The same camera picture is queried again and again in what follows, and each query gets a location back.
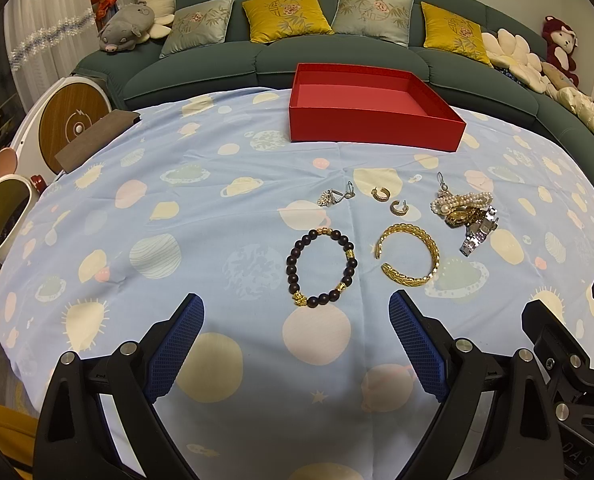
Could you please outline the white mouse-ear mirror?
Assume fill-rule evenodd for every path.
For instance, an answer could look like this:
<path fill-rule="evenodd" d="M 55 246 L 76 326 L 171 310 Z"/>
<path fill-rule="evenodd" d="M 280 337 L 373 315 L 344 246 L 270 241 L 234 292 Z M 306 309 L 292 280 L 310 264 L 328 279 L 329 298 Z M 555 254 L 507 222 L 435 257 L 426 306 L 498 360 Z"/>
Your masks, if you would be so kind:
<path fill-rule="evenodd" d="M 0 267 L 20 234 L 24 219 L 46 190 L 42 176 L 17 174 L 18 157 L 13 148 L 0 151 Z"/>

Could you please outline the blue planet print bedsheet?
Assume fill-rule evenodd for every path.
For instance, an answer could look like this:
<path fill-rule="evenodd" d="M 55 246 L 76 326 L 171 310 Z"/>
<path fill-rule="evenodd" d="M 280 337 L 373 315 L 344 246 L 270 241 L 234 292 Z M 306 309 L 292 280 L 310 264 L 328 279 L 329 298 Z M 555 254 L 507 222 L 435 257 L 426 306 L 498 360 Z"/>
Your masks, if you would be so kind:
<path fill-rule="evenodd" d="M 372 188 L 438 245 L 410 292 L 421 311 L 510 354 L 538 299 L 594 366 L 594 188 L 566 151 L 469 110 L 453 153 L 293 143 L 288 101 L 254 88 L 145 108 L 46 190 L 0 275 L 0 341 L 34 406 L 64 352 L 106 356 L 192 293 L 205 324 L 156 410 L 201 478 L 395 477 L 437 404 L 389 322 L 396 284 L 373 250 L 395 217 Z M 317 205 L 348 181 L 354 198 Z M 464 257 L 447 214 L 489 206 L 498 228 Z"/>

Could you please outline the grey embroidered cushion left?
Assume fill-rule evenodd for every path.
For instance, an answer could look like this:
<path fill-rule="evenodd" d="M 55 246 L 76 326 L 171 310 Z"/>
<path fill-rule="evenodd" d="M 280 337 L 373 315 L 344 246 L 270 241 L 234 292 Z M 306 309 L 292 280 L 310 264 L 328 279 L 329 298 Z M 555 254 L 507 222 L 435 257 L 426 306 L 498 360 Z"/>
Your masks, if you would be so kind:
<path fill-rule="evenodd" d="M 175 12 L 160 58 L 209 44 L 223 44 L 235 0 L 209 0 Z"/>

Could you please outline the cream satin quilt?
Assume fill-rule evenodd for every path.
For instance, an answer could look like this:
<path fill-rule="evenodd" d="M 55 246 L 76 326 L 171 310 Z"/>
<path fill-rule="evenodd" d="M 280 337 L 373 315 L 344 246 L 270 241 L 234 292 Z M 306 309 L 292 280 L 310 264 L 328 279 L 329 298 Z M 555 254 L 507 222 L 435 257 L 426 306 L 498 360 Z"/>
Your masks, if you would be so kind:
<path fill-rule="evenodd" d="M 594 134 L 594 102 L 575 87 L 565 87 L 555 92 L 555 101 L 576 115 Z"/>

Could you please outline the gold hoop earring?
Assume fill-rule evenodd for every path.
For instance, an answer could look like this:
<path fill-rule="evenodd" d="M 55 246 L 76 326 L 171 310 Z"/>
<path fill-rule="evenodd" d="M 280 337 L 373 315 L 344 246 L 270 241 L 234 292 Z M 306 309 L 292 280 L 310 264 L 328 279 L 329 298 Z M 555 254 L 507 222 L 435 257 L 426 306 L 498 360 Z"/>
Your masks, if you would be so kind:
<path fill-rule="evenodd" d="M 393 200 L 389 205 L 390 212 L 398 217 L 403 217 L 408 214 L 409 209 L 410 207 L 405 200 L 403 202 L 400 200 Z"/>
<path fill-rule="evenodd" d="M 390 200 L 390 192 L 388 188 L 372 188 L 371 195 L 380 203 L 386 203 Z"/>

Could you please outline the gold and silver wristwatch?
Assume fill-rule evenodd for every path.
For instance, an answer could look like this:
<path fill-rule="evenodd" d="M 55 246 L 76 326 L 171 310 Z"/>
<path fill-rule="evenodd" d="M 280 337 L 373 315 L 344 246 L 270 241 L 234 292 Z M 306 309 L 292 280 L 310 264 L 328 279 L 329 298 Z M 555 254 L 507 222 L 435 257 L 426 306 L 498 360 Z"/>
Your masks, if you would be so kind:
<path fill-rule="evenodd" d="M 446 223 L 450 228 L 465 227 L 465 237 L 460 247 L 464 257 L 469 257 L 477 247 L 480 247 L 490 233 L 498 228 L 498 214 L 495 207 L 468 207 L 449 212 Z"/>

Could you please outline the red plush monkey toy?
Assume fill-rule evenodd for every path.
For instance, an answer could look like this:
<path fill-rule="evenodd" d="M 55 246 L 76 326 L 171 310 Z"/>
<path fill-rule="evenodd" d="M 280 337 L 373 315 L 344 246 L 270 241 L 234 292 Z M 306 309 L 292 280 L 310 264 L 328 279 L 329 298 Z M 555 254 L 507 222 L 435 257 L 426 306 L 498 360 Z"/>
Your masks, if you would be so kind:
<path fill-rule="evenodd" d="M 575 74 L 577 65 L 573 60 L 573 53 L 578 46 L 576 32 L 559 18 L 547 15 L 541 35 L 547 41 L 547 61 L 577 87 L 579 78 Z"/>

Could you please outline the dark green curved sofa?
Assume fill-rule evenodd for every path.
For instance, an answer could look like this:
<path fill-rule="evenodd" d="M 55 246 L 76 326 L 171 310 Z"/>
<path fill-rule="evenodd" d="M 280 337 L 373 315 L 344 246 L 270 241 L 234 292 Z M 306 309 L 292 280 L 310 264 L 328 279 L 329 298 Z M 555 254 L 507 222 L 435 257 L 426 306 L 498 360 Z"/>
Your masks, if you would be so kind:
<path fill-rule="evenodd" d="M 208 0 L 175 0 L 180 8 Z M 190 48 L 163 58 L 163 46 L 147 41 L 132 51 L 97 51 L 78 63 L 74 73 L 102 81 L 110 102 L 136 110 L 213 91 L 245 87 L 286 89 L 300 63 L 344 63 L 408 70 L 448 104 L 499 118 L 559 144 L 594 186 L 594 134 L 574 114 L 548 96 L 525 89 L 498 70 L 457 53 L 424 47 L 428 2 L 467 18 L 486 32 L 504 28 L 524 37 L 532 52 L 547 53 L 544 38 L 522 23 L 477 0 L 414 0 L 411 37 L 399 47 L 370 37 L 298 36 L 274 44 L 252 44 L 243 9 L 235 0 L 222 44 Z M 337 0 L 319 0 L 333 18 Z"/>

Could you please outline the brown suede cloth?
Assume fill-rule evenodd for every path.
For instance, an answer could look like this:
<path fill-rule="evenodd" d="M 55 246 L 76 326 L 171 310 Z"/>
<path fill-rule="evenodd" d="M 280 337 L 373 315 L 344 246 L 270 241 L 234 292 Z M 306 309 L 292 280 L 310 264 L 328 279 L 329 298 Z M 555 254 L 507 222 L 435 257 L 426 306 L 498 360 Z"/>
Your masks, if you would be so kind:
<path fill-rule="evenodd" d="M 140 114 L 129 110 L 113 110 L 100 118 L 56 154 L 56 160 L 62 166 L 62 171 L 70 174 L 78 169 L 139 121 Z"/>

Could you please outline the red shallow cardboard box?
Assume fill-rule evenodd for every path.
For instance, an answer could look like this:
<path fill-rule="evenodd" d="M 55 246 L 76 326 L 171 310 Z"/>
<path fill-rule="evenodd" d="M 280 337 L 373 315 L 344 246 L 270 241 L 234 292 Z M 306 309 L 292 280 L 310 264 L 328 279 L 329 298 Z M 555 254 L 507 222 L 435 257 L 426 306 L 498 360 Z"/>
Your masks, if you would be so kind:
<path fill-rule="evenodd" d="M 288 104 L 293 142 L 355 142 L 457 151 L 464 120 L 406 70 L 300 63 Z"/>

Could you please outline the yellow embroidered cushion right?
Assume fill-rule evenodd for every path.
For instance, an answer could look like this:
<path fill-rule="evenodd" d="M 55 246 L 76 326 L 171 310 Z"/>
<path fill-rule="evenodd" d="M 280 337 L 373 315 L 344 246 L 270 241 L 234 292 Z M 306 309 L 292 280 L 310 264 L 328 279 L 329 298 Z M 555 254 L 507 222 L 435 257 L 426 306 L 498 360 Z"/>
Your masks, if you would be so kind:
<path fill-rule="evenodd" d="M 484 45 L 480 24 L 448 10 L 422 2 L 425 49 L 442 50 L 492 66 Z"/>

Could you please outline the red orange plush toy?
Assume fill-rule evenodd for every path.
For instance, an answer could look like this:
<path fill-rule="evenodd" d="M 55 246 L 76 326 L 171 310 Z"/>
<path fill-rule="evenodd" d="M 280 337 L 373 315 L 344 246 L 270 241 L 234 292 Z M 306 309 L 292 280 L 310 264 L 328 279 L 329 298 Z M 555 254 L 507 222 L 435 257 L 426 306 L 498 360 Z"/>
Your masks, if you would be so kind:
<path fill-rule="evenodd" d="M 94 20 L 98 30 L 101 30 L 116 10 L 117 0 L 91 0 Z"/>

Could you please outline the grey plush pig toy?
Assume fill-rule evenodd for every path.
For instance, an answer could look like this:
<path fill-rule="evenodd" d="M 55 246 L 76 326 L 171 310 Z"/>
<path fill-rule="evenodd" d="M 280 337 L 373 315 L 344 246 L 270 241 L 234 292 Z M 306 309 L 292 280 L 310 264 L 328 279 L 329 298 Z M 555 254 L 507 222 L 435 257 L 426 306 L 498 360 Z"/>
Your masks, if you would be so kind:
<path fill-rule="evenodd" d="M 110 54 L 133 50 L 149 39 L 154 24 L 154 11 L 146 3 L 122 6 L 98 33 L 99 50 Z"/>

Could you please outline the gold woven cuff bangle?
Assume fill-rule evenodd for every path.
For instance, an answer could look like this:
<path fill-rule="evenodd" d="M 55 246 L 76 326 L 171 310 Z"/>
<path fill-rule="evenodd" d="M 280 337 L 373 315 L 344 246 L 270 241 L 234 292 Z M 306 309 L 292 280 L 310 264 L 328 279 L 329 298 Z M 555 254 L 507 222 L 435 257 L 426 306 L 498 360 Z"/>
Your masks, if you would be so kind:
<path fill-rule="evenodd" d="M 425 230 L 412 223 L 395 223 L 376 240 L 375 260 L 390 281 L 404 287 L 426 285 L 439 269 L 439 248 Z"/>

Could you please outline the white sheer curtain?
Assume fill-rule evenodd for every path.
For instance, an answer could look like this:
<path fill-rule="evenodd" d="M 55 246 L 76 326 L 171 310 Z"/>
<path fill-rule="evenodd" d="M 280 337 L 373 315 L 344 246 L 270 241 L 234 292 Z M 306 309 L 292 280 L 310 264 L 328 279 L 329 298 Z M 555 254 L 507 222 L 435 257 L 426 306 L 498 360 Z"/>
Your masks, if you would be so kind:
<path fill-rule="evenodd" d="M 4 37 L 12 78 L 25 110 L 97 50 L 90 0 L 8 0 Z"/>

